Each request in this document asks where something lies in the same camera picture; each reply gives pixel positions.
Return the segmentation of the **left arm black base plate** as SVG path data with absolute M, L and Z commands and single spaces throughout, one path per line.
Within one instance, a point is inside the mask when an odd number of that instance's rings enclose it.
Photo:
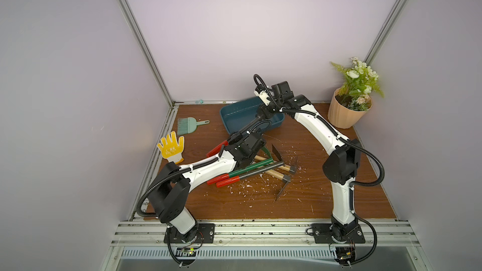
M 188 243 L 207 243 L 211 244 L 214 240 L 214 223 L 197 223 L 187 233 L 181 233 L 175 227 L 168 227 L 164 236 L 165 244 L 188 244 Z

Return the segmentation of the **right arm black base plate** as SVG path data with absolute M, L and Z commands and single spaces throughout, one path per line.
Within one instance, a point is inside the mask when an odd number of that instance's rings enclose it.
M 365 243 L 365 237 L 360 225 L 354 221 L 347 225 L 338 223 L 314 223 L 311 225 L 315 243 Z

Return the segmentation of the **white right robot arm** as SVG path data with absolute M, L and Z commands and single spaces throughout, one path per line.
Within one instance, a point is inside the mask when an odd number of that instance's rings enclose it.
M 351 140 L 335 129 L 304 95 L 295 96 L 287 81 L 268 87 L 257 74 L 254 75 L 254 81 L 255 94 L 262 100 L 260 113 L 265 114 L 267 118 L 277 113 L 292 117 L 303 125 L 325 149 L 328 158 L 323 163 L 322 169 L 331 181 L 333 193 L 331 232 L 333 238 L 341 243 L 362 220 L 355 213 L 355 187 L 373 187 L 381 184 L 385 178 L 383 164 L 375 155 L 362 148 L 358 140 Z M 375 181 L 356 180 L 361 153 L 371 158 L 378 166 L 379 176 Z

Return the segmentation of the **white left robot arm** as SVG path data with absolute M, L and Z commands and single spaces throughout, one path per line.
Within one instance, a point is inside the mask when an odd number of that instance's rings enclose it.
M 237 133 L 230 136 L 227 146 L 209 158 L 193 164 L 166 164 L 138 200 L 136 214 L 156 217 L 182 235 L 191 234 L 197 221 L 186 208 L 190 192 L 213 178 L 246 168 L 265 144 L 261 133 Z

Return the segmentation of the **speckled black metal hoe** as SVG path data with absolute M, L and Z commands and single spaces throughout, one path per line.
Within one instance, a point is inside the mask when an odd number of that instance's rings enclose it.
M 260 123 L 262 121 L 261 116 L 255 117 L 254 120 L 252 120 L 250 123 L 245 125 L 242 129 L 233 132 L 225 141 L 221 142 L 219 145 L 217 145 L 214 149 L 212 149 L 210 152 L 207 153 L 207 158 L 214 156 L 220 152 L 223 146 L 229 146 L 233 144 L 234 142 L 237 142 L 241 139 L 241 137 L 247 132 L 249 129 L 253 128 L 256 124 Z

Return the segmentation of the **green metal hoe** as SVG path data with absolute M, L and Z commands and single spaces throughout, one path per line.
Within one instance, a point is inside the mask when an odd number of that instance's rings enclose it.
M 252 163 L 251 165 L 249 165 L 248 167 L 246 167 L 244 169 L 238 169 L 236 171 L 232 171 L 232 172 L 227 173 L 227 174 L 219 175 L 216 178 L 213 178 L 213 179 L 207 181 L 207 184 L 208 185 L 215 184 L 215 183 L 218 183 L 220 181 L 223 181 L 223 180 L 226 180 L 226 179 L 229 179 L 229 178 L 233 178 L 235 176 L 240 176 L 242 174 L 248 173 L 248 172 L 253 171 L 255 169 L 259 169 L 259 168 L 262 168 L 262 167 L 264 167 L 268 164 L 271 164 L 274 160 L 272 159 L 272 155 L 271 155 L 270 151 L 266 147 L 263 147 L 262 151 L 267 156 L 267 158 L 263 157 L 263 156 L 259 156 L 259 157 L 256 156 L 255 162 Z

